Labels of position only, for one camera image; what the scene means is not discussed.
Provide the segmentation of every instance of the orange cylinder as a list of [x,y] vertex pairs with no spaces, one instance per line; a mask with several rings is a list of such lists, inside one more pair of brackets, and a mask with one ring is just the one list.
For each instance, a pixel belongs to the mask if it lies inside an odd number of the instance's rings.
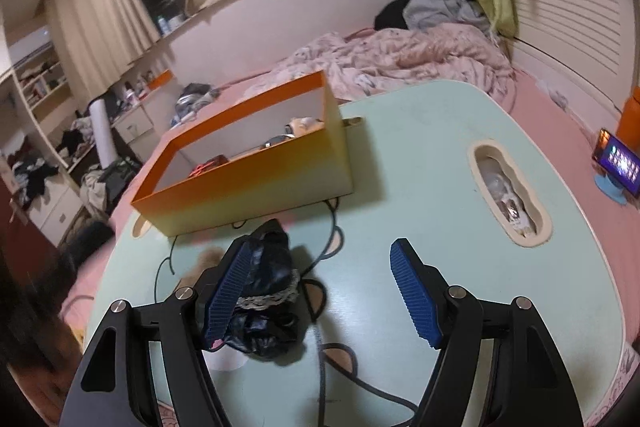
[[632,151],[640,149],[640,87],[625,103],[616,137]]

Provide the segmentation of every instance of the open box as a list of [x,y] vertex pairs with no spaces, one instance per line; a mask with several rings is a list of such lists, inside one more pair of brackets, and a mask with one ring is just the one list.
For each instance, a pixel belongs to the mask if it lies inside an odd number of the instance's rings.
[[[308,134],[260,149],[282,135],[292,119],[307,117],[322,123]],[[197,165],[218,155],[229,163],[189,177]],[[319,71],[241,102],[175,137],[131,204],[173,237],[352,191],[342,117]]]

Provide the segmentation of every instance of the silver bolt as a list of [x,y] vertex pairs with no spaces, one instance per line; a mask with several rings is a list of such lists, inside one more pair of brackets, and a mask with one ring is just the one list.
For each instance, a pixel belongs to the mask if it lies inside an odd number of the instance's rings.
[[449,295],[454,299],[464,299],[466,297],[466,290],[462,286],[450,286]]
[[111,311],[113,313],[120,313],[121,311],[124,310],[124,308],[127,307],[127,301],[123,301],[122,299],[119,301],[115,301],[112,305],[111,305]]
[[178,288],[175,292],[175,296],[178,301],[186,301],[193,296],[193,289],[185,286],[184,288]]
[[526,297],[518,297],[516,299],[516,306],[521,310],[530,310],[533,303]]

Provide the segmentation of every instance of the blanket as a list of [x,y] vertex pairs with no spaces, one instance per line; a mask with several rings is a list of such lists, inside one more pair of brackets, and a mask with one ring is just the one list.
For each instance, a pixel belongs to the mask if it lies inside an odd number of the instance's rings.
[[437,78],[473,84],[508,112],[515,101],[509,59],[477,28],[453,23],[426,32],[387,28],[348,42],[323,35],[262,75],[241,100],[319,70],[346,101]]

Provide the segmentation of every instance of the table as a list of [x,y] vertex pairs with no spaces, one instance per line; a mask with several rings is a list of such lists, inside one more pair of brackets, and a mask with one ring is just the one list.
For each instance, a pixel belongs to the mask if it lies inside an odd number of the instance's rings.
[[[347,130],[354,193],[275,216],[309,295],[310,311],[299,299],[308,324],[303,342],[278,362],[227,346],[206,354],[232,424],[391,427],[412,417],[438,352],[418,337],[391,274],[389,247],[398,237],[479,299],[532,299],[587,418],[616,374],[623,315],[584,214],[540,150],[484,92],[459,82],[408,87],[341,112],[364,117]],[[483,139],[500,142],[537,193],[554,227],[547,243],[517,246],[479,194],[467,152]],[[153,228],[134,238],[134,213],[106,268],[87,338],[112,301],[154,302],[156,274],[157,298],[164,299],[204,248],[226,249],[269,217],[174,244]],[[492,341],[483,341],[465,426],[478,424],[491,352]],[[158,399],[171,404],[157,344],[151,354]]]

